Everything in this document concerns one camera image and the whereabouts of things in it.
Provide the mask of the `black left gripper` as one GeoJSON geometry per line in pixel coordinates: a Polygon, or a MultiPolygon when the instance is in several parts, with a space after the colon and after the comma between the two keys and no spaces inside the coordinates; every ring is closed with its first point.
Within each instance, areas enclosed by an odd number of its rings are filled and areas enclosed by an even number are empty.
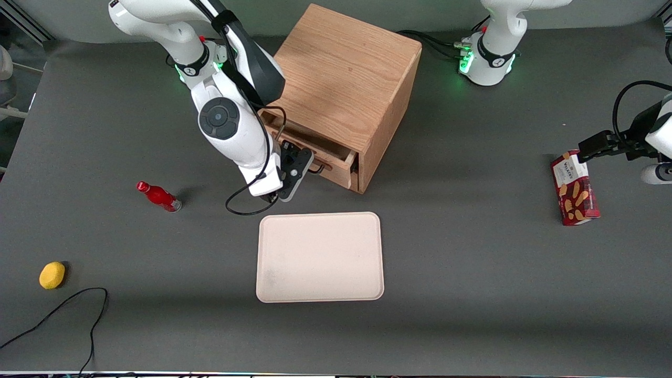
{"type": "Polygon", "coordinates": [[[662,101],[646,108],[636,115],[628,129],[629,146],[622,142],[613,131],[602,131],[579,143],[579,162],[587,163],[599,157],[614,156],[628,151],[628,159],[657,158],[657,149],[646,143],[645,138],[657,121],[662,108],[662,101]]]}

